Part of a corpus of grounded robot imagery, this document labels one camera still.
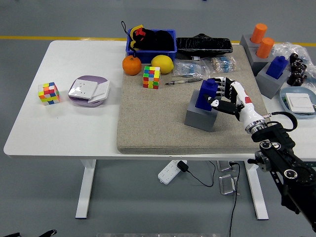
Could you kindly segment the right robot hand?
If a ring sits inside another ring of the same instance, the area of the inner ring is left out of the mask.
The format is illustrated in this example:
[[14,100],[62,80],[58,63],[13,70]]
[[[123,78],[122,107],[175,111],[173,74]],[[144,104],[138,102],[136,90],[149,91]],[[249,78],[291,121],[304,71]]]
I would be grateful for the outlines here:
[[234,115],[242,122],[248,134],[254,134],[266,127],[265,119],[255,111],[250,97],[239,82],[225,77],[214,78],[214,80],[218,84],[215,96],[225,97],[228,101],[204,94],[204,98],[213,109]]

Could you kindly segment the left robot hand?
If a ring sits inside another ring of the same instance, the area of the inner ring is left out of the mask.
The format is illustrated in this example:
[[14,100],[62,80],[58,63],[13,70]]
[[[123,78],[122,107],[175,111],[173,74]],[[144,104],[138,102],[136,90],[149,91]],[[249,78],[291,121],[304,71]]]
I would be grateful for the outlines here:
[[[55,235],[56,233],[57,233],[57,231],[55,229],[52,229],[52,230],[49,230],[49,231],[41,234],[39,237],[51,237],[51,236]],[[16,232],[16,233],[6,235],[4,237],[20,237],[20,236],[21,236],[20,232]]]

